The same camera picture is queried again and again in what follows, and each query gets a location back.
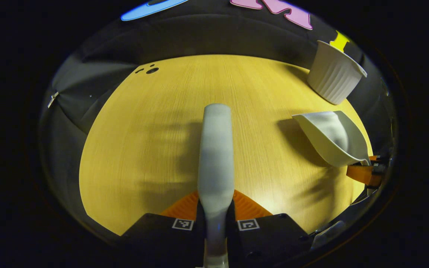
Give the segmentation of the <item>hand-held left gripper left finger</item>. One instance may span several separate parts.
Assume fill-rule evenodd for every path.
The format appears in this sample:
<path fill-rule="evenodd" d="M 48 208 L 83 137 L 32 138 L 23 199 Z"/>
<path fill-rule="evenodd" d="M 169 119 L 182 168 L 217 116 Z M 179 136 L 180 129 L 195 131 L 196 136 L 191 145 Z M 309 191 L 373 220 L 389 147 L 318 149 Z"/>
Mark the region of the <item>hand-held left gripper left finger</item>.
<path fill-rule="evenodd" d="M 146 213 L 123 235 L 133 268 L 204 268 L 204 216 L 196 191 L 161 214 Z"/>

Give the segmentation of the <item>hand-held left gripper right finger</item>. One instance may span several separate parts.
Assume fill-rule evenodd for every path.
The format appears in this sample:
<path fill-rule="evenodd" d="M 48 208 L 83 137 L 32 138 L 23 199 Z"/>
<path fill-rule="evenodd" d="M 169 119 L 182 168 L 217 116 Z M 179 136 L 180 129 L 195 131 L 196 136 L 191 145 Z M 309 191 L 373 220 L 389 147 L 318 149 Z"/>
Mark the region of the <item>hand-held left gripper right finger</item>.
<path fill-rule="evenodd" d="M 226 216 L 231 267 L 279 267 L 310 251 L 313 236 L 286 213 L 272 214 L 235 191 Z"/>

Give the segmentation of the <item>white plastic dustpan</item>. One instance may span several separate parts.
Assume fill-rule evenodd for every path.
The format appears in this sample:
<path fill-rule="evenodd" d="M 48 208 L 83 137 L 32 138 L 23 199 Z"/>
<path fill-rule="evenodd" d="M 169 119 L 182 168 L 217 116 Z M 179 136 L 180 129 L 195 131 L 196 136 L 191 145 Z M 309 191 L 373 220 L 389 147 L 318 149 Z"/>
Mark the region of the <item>white plastic dustpan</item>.
<path fill-rule="evenodd" d="M 371 166 L 368 146 L 359 127 L 342 111 L 293 114 L 315 151 L 335 167 Z"/>

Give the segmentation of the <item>small white broom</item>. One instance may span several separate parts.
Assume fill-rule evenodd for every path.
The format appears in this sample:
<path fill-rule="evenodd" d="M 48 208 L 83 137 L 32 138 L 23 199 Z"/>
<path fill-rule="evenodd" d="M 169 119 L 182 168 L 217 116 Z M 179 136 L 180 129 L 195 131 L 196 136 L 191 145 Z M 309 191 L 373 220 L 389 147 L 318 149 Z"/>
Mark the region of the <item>small white broom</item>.
<path fill-rule="evenodd" d="M 225 221 L 234 194 L 234 150 L 227 105 L 204 109 L 197 190 L 206 224 L 204 268 L 228 268 Z"/>

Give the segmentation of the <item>white ribbed garbage bin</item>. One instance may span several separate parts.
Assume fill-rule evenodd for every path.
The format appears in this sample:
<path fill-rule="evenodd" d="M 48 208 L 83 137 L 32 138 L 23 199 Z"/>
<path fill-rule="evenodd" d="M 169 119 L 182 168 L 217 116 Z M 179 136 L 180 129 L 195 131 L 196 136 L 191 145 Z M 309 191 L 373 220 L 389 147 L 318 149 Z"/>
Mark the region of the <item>white ribbed garbage bin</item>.
<path fill-rule="evenodd" d="M 317 41 L 307 82 L 327 102 L 340 105 L 361 79 L 367 77 L 364 68 L 346 53 L 324 41 Z"/>

